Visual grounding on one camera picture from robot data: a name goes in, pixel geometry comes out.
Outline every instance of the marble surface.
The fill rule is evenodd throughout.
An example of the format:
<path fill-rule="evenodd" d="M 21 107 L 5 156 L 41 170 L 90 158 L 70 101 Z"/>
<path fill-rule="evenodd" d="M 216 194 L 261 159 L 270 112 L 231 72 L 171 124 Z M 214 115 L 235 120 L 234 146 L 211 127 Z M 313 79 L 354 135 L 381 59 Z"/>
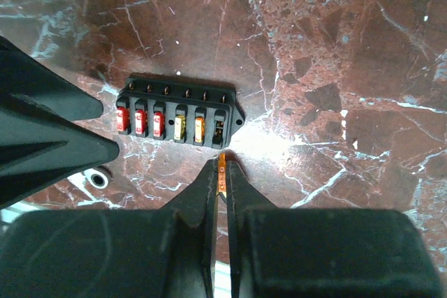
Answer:
<path fill-rule="evenodd" d="M 224 80 L 247 116 L 230 150 L 281 207 L 403 211 L 447 272 L 447 0 L 0 0 L 0 31 L 101 99 L 80 125 L 117 141 L 103 190 L 82 177 L 28 200 L 156 209 L 218 152 L 118 136 L 133 72 Z M 224 206 L 219 207 L 222 214 Z M 219 219 L 218 258 L 228 261 Z"/>

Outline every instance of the white washer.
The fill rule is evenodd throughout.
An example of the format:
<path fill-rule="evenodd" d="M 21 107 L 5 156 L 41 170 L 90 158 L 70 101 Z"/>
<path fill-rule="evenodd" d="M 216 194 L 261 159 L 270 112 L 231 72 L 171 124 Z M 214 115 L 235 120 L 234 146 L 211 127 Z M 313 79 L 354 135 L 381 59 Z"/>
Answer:
<path fill-rule="evenodd" d="M 94 188 L 107 188 L 109 181 L 112 180 L 110 173 L 103 167 L 94 167 L 84 171 L 84 176 L 86 176 L 89 183 Z"/>

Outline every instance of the yellow fuse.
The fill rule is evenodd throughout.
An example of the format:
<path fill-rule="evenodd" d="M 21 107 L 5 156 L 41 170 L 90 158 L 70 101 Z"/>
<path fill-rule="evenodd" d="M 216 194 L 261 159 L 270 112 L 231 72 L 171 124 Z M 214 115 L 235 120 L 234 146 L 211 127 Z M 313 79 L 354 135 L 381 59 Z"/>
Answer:
<path fill-rule="evenodd" d="M 202 143 L 205 137 L 205 120 L 203 118 L 196 118 L 196 136 L 194 140 L 196 142 Z"/>
<path fill-rule="evenodd" d="M 226 161 L 225 153 L 220 154 L 219 161 L 217 163 L 219 167 L 219 175 L 217 179 L 217 190 L 222 192 L 226 196 Z"/>
<path fill-rule="evenodd" d="M 184 115 L 177 115 L 175 117 L 174 140 L 183 140 L 185 128 L 186 118 Z"/>

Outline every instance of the red fuse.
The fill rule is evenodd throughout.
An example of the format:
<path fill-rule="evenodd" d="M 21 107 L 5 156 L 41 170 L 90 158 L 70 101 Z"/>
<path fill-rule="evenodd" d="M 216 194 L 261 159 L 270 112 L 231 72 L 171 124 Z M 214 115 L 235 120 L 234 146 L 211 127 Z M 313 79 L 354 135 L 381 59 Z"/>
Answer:
<path fill-rule="evenodd" d="M 137 110 L 135 112 L 135 133 L 142 135 L 146 131 L 146 112 L 144 110 Z"/>
<path fill-rule="evenodd" d="M 161 137 L 165 129 L 165 116 L 161 112 L 154 113 L 154 136 Z"/>
<path fill-rule="evenodd" d="M 117 108 L 117 129 L 119 132 L 125 132 L 129 127 L 129 110 L 125 107 Z"/>

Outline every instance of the black plastic housing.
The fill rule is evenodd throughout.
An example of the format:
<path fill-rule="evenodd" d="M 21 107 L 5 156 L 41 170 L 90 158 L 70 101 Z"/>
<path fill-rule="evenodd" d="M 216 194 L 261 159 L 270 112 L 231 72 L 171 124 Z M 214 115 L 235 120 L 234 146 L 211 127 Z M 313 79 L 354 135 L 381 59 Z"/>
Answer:
<path fill-rule="evenodd" d="M 147 110 L 145 135 L 135 134 L 135 111 Z M 122 135 L 172 140 L 177 143 L 222 149 L 230 144 L 231 136 L 244 124 L 244 116 L 237 107 L 236 90 L 206 84 L 184 84 L 176 80 L 147 79 L 130 76 L 121 90 L 117 107 L 130 110 L 130 127 Z M 163 136 L 154 137 L 154 112 L 165 116 Z M 174 122 L 177 115 L 186 117 L 186 136 L 174 140 Z M 196 117 L 205 119 L 205 139 L 194 141 Z"/>
<path fill-rule="evenodd" d="M 157 210 L 19 218 L 0 239 L 0 297 L 213 298 L 218 166 Z M 226 187 L 232 298 L 443 296 L 404 214 L 279 209 L 232 161 Z"/>
<path fill-rule="evenodd" d="M 0 209 L 114 160 L 118 144 L 72 120 L 103 104 L 0 36 Z"/>

